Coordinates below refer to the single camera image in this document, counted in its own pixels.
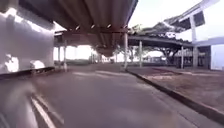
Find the building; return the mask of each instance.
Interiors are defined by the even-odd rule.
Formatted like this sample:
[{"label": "building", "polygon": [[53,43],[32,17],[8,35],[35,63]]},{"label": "building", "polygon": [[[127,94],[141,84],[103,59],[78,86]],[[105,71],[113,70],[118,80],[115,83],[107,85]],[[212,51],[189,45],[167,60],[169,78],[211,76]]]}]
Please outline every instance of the building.
[{"label": "building", "polygon": [[[169,22],[185,30],[177,38],[194,44],[194,65],[204,63],[212,70],[224,70],[224,12],[223,0],[203,0]],[[199,52],[204,53],[200,59]]]}]

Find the road marking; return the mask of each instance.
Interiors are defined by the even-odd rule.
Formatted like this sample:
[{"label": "road marking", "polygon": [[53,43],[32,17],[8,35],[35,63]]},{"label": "road marking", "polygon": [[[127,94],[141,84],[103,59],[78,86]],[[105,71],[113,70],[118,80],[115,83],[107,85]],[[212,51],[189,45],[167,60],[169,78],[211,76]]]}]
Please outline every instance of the road marking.
[{"label": "road marking", "polygon": [[64,119],[55,111],[55,109],[40,95],[35,94],[37,100],[39,100],[47,109],[48,111],[61,123],[64,124]]},{"label": "road marking", "polygon": [[41,105],[38,103],[37,100],[31,98],[34,106],[36,107],[37,111],[40,113],[42,118],[44,119],[45,123],[49,128],[56,128],[50,117],[47,115],[47,113],[44,111],[44,109],[41,107]]}]

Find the white building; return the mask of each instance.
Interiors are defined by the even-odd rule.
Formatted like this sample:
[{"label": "white building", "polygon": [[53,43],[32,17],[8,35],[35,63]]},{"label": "white building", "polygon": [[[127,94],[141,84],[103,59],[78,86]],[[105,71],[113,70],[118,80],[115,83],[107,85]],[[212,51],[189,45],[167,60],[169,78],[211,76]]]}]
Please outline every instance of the white building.
[{"label": "white building", "polygon": [[207,49],[209,68],[214,70],[224,70],[223,13],[224,0],[203,0],[172,23],[186,29],[177,34],[177,38],[192,41],[199,49]]}]

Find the support column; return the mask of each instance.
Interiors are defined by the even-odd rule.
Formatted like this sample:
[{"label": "support column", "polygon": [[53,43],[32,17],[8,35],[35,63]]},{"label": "support column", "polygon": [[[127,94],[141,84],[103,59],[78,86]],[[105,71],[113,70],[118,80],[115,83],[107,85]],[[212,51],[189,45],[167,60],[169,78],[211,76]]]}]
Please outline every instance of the support column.
[{"label": "support column", "polygon": [[61,68],[61,51],[60,46],[58,46],[58,67]]},{"label": "support column", "polygon": [[[192,31],[192,43],[195,45],[197,41],[197,35],[196,35],[196,25],[194,16],[190,16],[190,23],[191,23],[191,31]],[[198,48],[195,46],[193,49],[193,67],[198,67]]]},{"label": "support column", "polygon": [[67,41],[64,42],[64,69],[67,71],[67,60],[66,60],[66,47],[67,47]]},{"label": "support column", "polygon": [[139,42],[139,67],[142,67],[142,41]]},{"label": "support column", "polygon": [[124,68],[128,67],[128,34],[124,34]]},{"label": "support column", "polygon": [[181,46],[181,69],[184,69],[184,47]]}]

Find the white lane line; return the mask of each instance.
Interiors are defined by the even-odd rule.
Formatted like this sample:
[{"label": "white lane line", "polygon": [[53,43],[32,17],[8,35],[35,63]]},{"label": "white lane line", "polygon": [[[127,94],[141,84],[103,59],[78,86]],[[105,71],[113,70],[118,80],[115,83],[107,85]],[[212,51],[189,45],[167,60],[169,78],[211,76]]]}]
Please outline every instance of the white lane line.
[{"label": "white lane line", "polygon": [[35,97],[48,109],[48,111],[61,123],[64,124],[64,119],[55,111],[55,109],[40,95],[35,95]]},{"label": "white lane line", "polygon": [[33,98],[31,98],[31,100],[32,100],[34,106],[37,108],[37,110],[40,113],[40,115],[42,116],[42,118],[44,119],[44,121],[47,124],[47,126],[49,128],[56,128],[54,123],[52,122],[50,117],[47,115],[47,113],[44,111],[44,109],[41,107],[41,105],[38,103],[38,101],[33,99]]},{"label": "white lane line", "polygon": [[6,121],[5,117],[0,113],[0,120],[4,124],[5,128],[10,128],[8,122]]}]

